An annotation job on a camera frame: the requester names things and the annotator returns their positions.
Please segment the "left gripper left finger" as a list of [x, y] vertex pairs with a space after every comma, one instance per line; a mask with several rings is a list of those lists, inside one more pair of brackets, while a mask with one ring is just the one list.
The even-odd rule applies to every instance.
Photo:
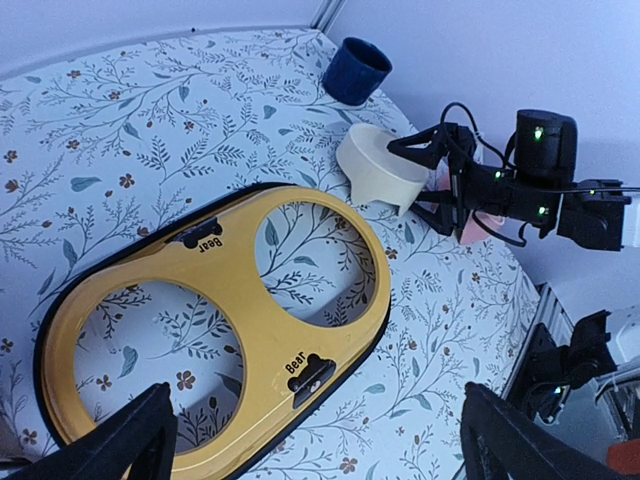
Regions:
[[103, 424], [38, 461], [3, 461], [3, 479], [168, 479], [178, 420], [170, 384], [154, 383]]

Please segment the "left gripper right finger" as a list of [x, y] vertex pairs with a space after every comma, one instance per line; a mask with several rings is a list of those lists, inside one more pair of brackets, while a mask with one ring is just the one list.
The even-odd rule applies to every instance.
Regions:
[[465, 385], [460, 440], [468, 479], [637, 479], [568, 446], [483, 384]]

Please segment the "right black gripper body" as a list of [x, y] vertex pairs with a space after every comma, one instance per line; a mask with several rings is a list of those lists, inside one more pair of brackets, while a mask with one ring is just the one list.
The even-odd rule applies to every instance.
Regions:
[[442, 124], [443, 141], [446, 148], [449, 186], [444, 187], [448, 194], [445, 203], [439, 208], [442, 214], [444, 236], [454, 235], [461, 238], [462, 233], [472, 219], [470, 200], [469, 174], [476, 164], [475, 154], [478, 150], [476, 135], [459, 124]]

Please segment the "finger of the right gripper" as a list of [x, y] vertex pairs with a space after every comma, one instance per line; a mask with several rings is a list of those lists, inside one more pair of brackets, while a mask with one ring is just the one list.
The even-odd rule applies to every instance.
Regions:
[[434, 126], [416, 134], [397, 138], [387, 144], [387, 150], [430, 170], [436, 170], [449, 151], [446, 127]]
[[412, 204], [412, 212], [436, 233], [451, 236], [456, 227], [457, 209], [451, 192], [421, 192]]

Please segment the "cream pet bowl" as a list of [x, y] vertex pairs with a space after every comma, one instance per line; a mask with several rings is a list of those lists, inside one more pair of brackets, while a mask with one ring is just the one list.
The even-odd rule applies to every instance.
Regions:
[[382, 202], [403, 216], [427, 184], [427, 168], [388, 151], [395, 139], [391, 132], [367, 123], [348, 129], [336, 149], [336, 161], [350, 182], [353, 205]]

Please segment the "yellow pet bowl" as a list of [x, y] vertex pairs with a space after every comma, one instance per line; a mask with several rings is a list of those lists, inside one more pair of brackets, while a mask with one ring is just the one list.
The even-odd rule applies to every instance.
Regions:
[[175, 479], [235, 479], [372, 353], [391, 274], [344, 201], [282, 183], [203, 206], [81, 272], [48, 308], [34, 387], [56, 444], [165, 424]]

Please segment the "pink pet bowl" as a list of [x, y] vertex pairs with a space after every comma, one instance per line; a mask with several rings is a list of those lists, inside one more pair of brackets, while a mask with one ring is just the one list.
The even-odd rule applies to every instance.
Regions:
[[[450, 179], [447, 174], [442, 175], [436, 183], [439, 190], [450, 190]], [[502, 216], [488, 214], [483, 211], [475, 211], [476, 217], [489, 229], [499, 231], [505, 224], [505, 218]], [[460, 245], [466, 246], [477, 242], [484, 241], [490, 237], [490, 234], [481, 228], [481, 225], [469, 216], [464, 228], [458, 235]]]

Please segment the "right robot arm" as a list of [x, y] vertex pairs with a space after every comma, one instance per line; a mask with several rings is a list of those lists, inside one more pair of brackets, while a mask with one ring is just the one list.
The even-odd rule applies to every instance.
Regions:
[[639, 190], [620, 180], [577, 182], [577, 124], [566, 115], [521, 109], [504, 150], [476, 124], [441, 119], [417, 134], [388, 143], [390, 153], [425, 167], [448, 163], [447, 186], [417, 195], [412, 211], [440, 235], [461, 238], [471, 226], [511, 246], [515, 239], [489, 225], [491, 217], [517, 220], [545, 238], [549, 233], [578, 246], [617, 252], [639, 245]]

